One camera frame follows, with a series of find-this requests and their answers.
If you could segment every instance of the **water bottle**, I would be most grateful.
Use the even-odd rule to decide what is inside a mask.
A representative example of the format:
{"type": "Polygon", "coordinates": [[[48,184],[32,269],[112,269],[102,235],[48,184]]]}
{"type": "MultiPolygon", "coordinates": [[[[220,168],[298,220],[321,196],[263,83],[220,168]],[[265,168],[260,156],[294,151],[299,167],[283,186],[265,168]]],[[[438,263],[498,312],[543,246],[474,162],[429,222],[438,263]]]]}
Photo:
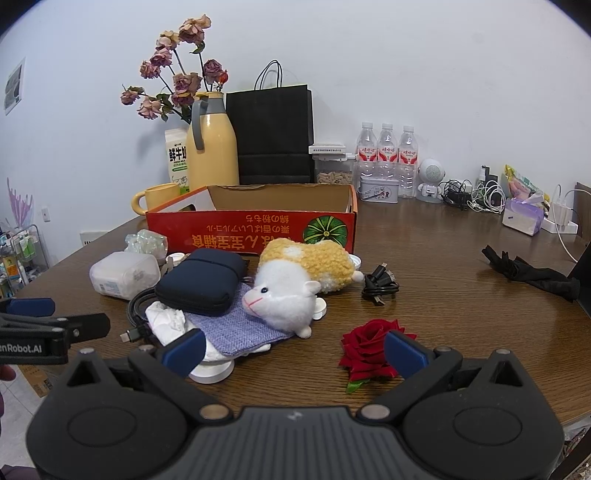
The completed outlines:
{"type": "Polygon", "coordinates": [[[361,177],[375,176],[374,165],[378,158],[378,142],[374,135],[374,124],[372,122],[363,122],[361,124],[361,133],[357,139],[357,187],[361,177]]]}
{"type": "Polygon", "coordinates": [[[378,176],[394,179],[397,161],[398,143],[392,134],[392,124],[382,124],[382,132],[378,139],[378,176]]]}
{"type": "Polygon", "coordinates": [[[418,143],[414,136],[414,127],[404,126],[400,137],[398,168],[400,170],[400,187],[398,196],[413,198],[415,196],[414,179],[417,172],[418,143]]]}

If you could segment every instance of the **red rose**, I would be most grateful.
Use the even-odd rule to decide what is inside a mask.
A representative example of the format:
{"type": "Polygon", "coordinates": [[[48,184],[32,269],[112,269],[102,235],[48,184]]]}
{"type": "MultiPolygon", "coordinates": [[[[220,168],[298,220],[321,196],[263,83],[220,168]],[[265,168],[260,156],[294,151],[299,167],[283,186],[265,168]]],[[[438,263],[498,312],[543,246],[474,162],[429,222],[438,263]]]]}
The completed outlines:
{"type": "MultiPolygon", "coordinates": [[[[398,325],[398,320],[389,322],[376,319],[343,335],[341,342],[345,354],[339,365],[350,369],[349,382],[398,375],[398,372],[386,363],[384,356],[384,339],[390,330],[404,332],[404,327],[398,325]]],[[[417,337],[413,333],[406,335],[413,340],[417,337]]]]}

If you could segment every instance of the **dried rose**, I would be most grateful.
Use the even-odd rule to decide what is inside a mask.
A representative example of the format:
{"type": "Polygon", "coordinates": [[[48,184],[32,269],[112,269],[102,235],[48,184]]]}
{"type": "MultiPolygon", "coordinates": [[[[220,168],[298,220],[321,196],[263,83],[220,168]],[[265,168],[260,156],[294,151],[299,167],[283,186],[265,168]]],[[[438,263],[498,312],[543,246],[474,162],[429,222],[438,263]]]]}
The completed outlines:
{"type": "Polygon", "coordinates": [[[202,29],[209,28],[212,26],[212,19],[209,18],[206,14],[203,14],[200,18],[195,20],[195,25],[201,27],[202,29]]]}
{"type": "Polygon", "coordinates": [[[191,92],[174,92],[170,99],[176,106],[192,105],[195,101],[195,97],[191,92]]]}
{"type": "Polygon", "coordinates": [[[165,30],[160,34],[159,39],[156,40],[156,50],[160,50],[161,48],[174,50],[179,43],[180,39],[178,33],[173,32],[172,30],[165,30]]]}
{"type": "Polygon", "coordinates": [[[152,65],[148,61],[143,61],[139,67],[139,74],[145,79],[153,79],[160,75],[160,67],[152,65]]]}
{"type": "Polygon", "coordinates": [[[190,92],[195,94],[201,88],[201,77],[191,72],[188,75],[177,73],[173,75],[174,90],[177,93],[190,92]]]}
{"type": "Polygon", "coordinates": [[[154,100],[146,97],[142,102],[141,106],[139,107],[138,114],[140,114],[144,118],[149,118],[150,120],[153,120],[155,118],[158,118],[158,115],[162,114],[160,107],[160,100],[154,100]]]}
{"type": "Polygon", "coordinates": [[[223,85],[223,84],[224,84],[224,83],[226,83],[227,81],[228,81],[228,71],[227,71],[227,70],[224,70],[224,71],[223,71],[223,72],[220,74],[220,76],[218,77],[218,79],[217,79],[217,82],[218,82],[220,85],[223,85]]]}
{"type": "Polygon", "coordinates": [[[123,103],[124,105],[133,105],[138,98],[138,92],[134,92],[133,90],[126,90],[121,94],[121,103],[123,103]]]}
{"type": "Polygon", "coordinates": [[[201,19],[195,20],[194,18],[186,19],[185,23],[178,29],[179,39],[187,43],[195,43],[195,45],[199,45],[205,38],[203,27],[199,25],[200,20],[201,19]]]}
{"type": "Polygon", "coordinates": [[[223,73],[222,64],[217,60],[211,59],[203,65],[203,73],[205,74],[205,81],[209,85],[217,82],[220,75],[223,73]]]}
{"type": "Polygon", "coordinates": [[[155,67],[166,67],[173,64],[173,54],[167,48],[156,50],[150,58],[150,63],[155,67]]]}

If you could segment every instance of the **tangled charging cables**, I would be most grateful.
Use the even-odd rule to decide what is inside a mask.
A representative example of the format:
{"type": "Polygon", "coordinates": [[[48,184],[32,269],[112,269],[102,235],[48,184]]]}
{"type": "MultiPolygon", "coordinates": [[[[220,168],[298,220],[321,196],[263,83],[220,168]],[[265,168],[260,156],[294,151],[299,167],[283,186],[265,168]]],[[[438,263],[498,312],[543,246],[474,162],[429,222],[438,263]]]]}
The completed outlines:
{"type": "Polygon", "coordinates": [[[382,295],[394,295],[400,289],[394,274],[386,269],[387,266],[386,263],[378,265],[373,273],[365,276],[365,288],[361,291],[361,296],[365,300],[372,300],[376,305],[386,305],[382,295]]]}
{"type": "Polygon", "coordinates": [[[477,185],[472,190],[472,197],[468,200],[468,206],[475,212],[503,213],[505,210],[505,192],[495,180],[489,180],[486,184],[477,185]]]}

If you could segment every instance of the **usb cable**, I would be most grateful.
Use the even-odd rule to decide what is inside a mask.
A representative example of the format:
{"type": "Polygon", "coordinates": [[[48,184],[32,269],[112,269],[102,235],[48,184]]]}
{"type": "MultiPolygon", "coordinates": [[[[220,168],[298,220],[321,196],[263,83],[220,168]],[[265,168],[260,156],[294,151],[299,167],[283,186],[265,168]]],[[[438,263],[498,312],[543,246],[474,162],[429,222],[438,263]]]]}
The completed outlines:
{"type": "Polygon", "coordinates": [[[376,305],[386,305],[382,295],[394,295],[400,289],[394,274],[386,268],[387,266],[388,264],[382,263],[373,273],[365,276],[362,298],[372,300],[376,305]]]}

